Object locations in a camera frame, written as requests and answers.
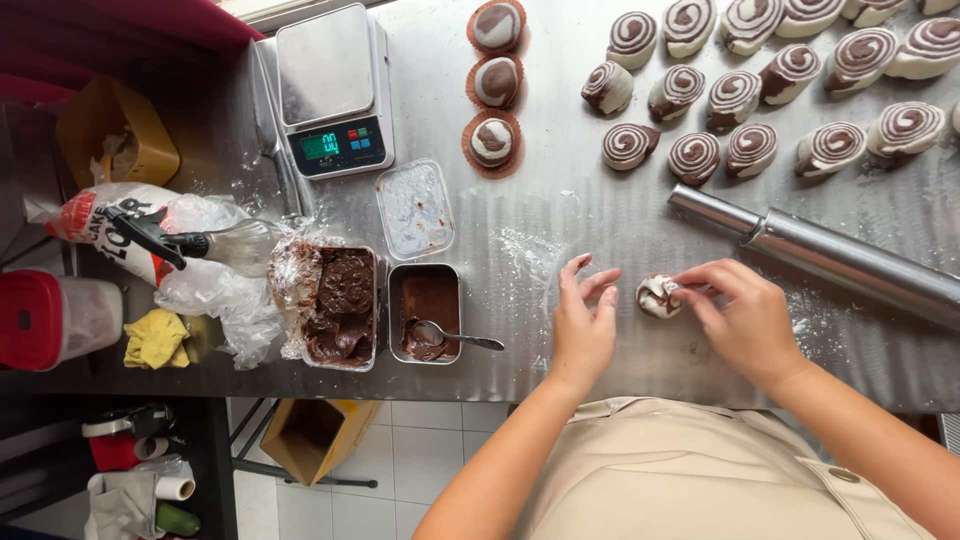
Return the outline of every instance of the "spoon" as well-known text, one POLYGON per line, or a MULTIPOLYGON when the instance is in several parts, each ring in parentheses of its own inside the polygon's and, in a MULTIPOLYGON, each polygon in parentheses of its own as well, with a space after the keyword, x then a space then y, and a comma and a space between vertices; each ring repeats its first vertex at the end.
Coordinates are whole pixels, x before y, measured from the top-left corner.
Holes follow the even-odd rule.
POLYGON ((433 321, 418 321, 414 325, 414 329, 418 331, 418 334, 423 338, 423 341, 426 341, 430 345, 440 345, 444 342, 444 339, 456 339, 461 343, 469 343, 470 345, 476 345, 477 347, 483 347, 484 349, 493 349, 494 351, 504 351, 507 349, 506 345, 495 339, 446 333, 442 328, 440 328, 440 325, 433 321))

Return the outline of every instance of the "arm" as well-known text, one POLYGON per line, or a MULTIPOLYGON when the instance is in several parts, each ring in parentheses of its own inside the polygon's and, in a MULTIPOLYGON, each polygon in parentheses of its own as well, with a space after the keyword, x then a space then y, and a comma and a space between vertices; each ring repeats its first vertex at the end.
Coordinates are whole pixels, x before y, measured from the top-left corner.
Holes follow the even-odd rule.
POLYGON ((560 272, 553 363, 546 380, 470 460, 423 517, 414 540, 490 540, 514 530, 530 490, 574 409, 607 369, 616 339, 617 269, 577 283, 581 255, 560 272), (599 298, 594 310, 585 301, 599 298))
POLYGON ((931 534, 960 539, 960 458, 807 360, 779 287, 730 259, 675 280, 710 285, 674 294, 692 305, 720 356, 931 534), (722 310, 709 299, 717 294, 728 299, 722 310))

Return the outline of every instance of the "apron button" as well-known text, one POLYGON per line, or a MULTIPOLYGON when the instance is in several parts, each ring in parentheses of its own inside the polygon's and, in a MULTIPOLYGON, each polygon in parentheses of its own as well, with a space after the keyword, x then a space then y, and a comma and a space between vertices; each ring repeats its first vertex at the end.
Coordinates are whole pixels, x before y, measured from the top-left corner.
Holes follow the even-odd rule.
POLYGON ((847 481, 849 483, 857 483, 860 481, 859 476, 855 475, 854 473, 851 473, 850 471, 846 471, 844 469, 837 469, 834 467, 830 469, 829 472, 835 477, 843 481, 847 481))

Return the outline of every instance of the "paper cupcake liner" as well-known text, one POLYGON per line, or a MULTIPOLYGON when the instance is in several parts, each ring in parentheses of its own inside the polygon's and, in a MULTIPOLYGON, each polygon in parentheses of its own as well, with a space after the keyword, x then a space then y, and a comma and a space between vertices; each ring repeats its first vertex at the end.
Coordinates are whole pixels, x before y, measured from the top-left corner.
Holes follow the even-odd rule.
POLYGON ((523 63, 520 61, 516 55, 504 54, 504 55, 493 55, 484 57, 479 62, 475 63, 470 69, 470 72, 467 74, 467 97, 470 98, 470 101, 473 102, 473 105, 479 107, 480 109, 509 109, 510 106, 516 101, 516 97, 520 93, 520 87, 523 85, 523 63), (510 98, 509 101, 505 102, 500 107, 491 107, 483 102, 480 99, 480 96, 476 92, 476 75, 477 71, 480 70, 480 66, 487 63, 488 61, 495 60, 498 58, 508 58, 514 61, 516 64, 516 91, 514 92, 514 97, 510 98))
POLYGON ((514 47, 516 47, 518 43, 520 43, 520 36, 523 34, 523 27, 526 25, 527 25, 527 12, 523 10, 523 6, 520 6, 520 4, 516 0, 490 0, 490 2, 487 2, 483 6, 480 6, 479 8, 477 8, 477 10, 473 12, 473 15, 470 16, 470 20, 467 21, 467 39, 470 40, 470 44, 473 45, 473 48, 480 51, 481 53, 485 55, 498 55, 500 53, 505 53, 513 49, 514 47), (510 4, 511 6, 516 8, 516 11, 520 13, 520 31, 516 33, 516 40, 514 40, 513 43, 508 43, 507 45, 500 47, 499 49, 485 49, 482 45, 480 45, 480 43, 477 41, 476 36, 473 34, 473 21, 476 20, 477 15, 479 15, 481 11, 485 10, 486 8, 494 4, 510 4))
POLYGON ((498 109, 487 109, 480 111, 479 114, 473 117, 470 120, 470 123, 464 128, 464 133, 460 137, 460 148, 464 151, 464 157, 467 158, 467 163, 473 167, 480 176, 488 180, 500 180, 501 178, 506 178, 516 171, 516 167, 520 163, 520 153, 523 150, 523 146, 520 144, 522 137, 520 135, 520 125, 516 123, 516 118, 508 112, 498 109), (510 127, 514 130, 514 154, 503 163, 500 163, 496 167, 485 167, 477 162, 473 158, 473 155, 470 154, 470 138, 473 136, 473 130, 477 129, 477 126, 480 125, 484 120, 490 118, 498 118, 504 122, 510 124, 510 127))

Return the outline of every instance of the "hand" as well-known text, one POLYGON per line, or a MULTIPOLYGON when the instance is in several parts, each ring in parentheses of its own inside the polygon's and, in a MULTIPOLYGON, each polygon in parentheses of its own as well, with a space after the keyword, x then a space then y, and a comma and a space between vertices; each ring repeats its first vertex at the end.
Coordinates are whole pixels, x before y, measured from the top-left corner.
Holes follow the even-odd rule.
POLYGON ((560 271, 560 304, 553 310, 553 363, 547 379, 572 390, 578 400, 610 365, 616 342, 618 290, 613 283, 620 279, 620 269, 604 270, 578 284, 577 272, 592 259, 591 254, 581 255, 560 271), (586 302, 593 300, 597 307, 587 308, 586 302))
POLYGON ((696 311, 713 350, 760 388, 811 365, 797 346, 783 291, 750 268, 725 258, 682 272, 674 281, 710 285, 706 292, 685 288, 672 295, 696 311), (710 300, 718 294, 727 299, 723 309, 710 300))

